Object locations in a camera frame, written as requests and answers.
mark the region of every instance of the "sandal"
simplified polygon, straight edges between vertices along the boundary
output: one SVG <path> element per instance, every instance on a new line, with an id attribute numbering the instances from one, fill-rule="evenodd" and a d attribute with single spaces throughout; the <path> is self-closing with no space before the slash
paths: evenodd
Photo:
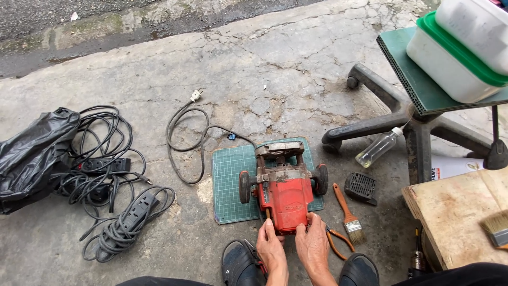
<path id="1" fill-rule="evenodd" d="M 355 253 L 345 262 L 339 286 L 379 286 L 377 267 L 366 255 Z"/>
<path id="2" fill-rule="evenodd" d="M 226 286 L 260 286 L 254 257 L 243 240 L 231 241 L 224 248 L 221 262 Z"/>

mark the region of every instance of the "green cutting mat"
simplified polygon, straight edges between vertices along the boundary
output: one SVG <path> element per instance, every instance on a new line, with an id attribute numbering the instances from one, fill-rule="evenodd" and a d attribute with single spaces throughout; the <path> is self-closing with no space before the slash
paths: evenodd
<path id="1" fill-rule="evenodd" d="M 453 100 L 407 56 L 406 47 L 415 31 L 416 27 L 410 27 L 383 32 L 377 43 L 420 115 L 508 103 L 508 88 L 477 103 L 465 104 Z"/>
<path id="2" fill-rule="evenodd" d="M 303 161 L 308 170 L 314 170 L 310 148 L 307 139 L 303 137 L 286 138 L 264 142 L 301 141 L 304 144 Z M 291 165 L 296 164 L 296 158 L 289 160 Z M 266 162 L 267 167 L 274 167 L 275 162 Z M 249 175 L 256 176 L 256 158 L 254 147 L 244 145 L 225 148 L 212 153 L 213 170 L 213 204 L 215 220 L 218 224 L 259 219 L 256 198 L 251 197 L 248 204 L 242 204 L 238 194 L 238 176 L 241 171 L 249 171 Z M 321 196 L 314 196 L 314 201 L 308 205 L 310 211 L 322 210 L 325 207 Z"/>

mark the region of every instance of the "cutting mat grid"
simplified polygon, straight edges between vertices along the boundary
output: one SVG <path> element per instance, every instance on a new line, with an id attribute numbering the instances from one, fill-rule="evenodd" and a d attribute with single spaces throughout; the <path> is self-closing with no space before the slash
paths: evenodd
<path id="1" fill-rule="evenodd" d="M 286 138 L 264 142 L 301 141 L 304 144 L 303 161 L 308 170 L 314 170 L 314 163 L 310 155 L 307 139 L 304 137 Z M 296 157 L 289 159 L 291 165 L 296 164 Z M 275 161 L 267 161 L 267 167 L 274 167 Z M 241 171 L 248 171 L 249 175 L 256 175 L 256 159 L 254 147 L 244 145 L 214 151 L 212 154 L 213 202 L 215 220 L 219 224 L 259 219 L 256 199 L 251 197 L 248 204 L 242 204 L 238 194 L 238 176 Z M 310 211 L 322 210 L 325 207 L 323 198 L 314 196 L 314 201 L 308 205 Z"/>

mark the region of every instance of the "green lid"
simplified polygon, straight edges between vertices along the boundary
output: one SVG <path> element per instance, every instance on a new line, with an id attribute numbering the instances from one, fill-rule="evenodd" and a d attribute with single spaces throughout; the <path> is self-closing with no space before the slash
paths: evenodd
<path id="1" fill-rule="evenodd" d="M 436 23 L 435 14 L 436 11 L 428 13 L 416 20 L 416 24 L 484 83 L 494 87 L 505 87 L 508 85 L 508 76 L 491 70 L 462 43 L 448 34 Z"/>

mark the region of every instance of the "black plastic bag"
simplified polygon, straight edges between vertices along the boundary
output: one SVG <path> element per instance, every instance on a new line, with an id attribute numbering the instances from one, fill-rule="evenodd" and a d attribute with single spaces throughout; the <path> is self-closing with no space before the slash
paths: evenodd
<path id="1" fill-rule="evenodd" d="M 0 142 L 0 214 L 47 197 L 71 169 L 67 153 L 79 113 L 60 107 L 42 113 L 28 128 Z"/>

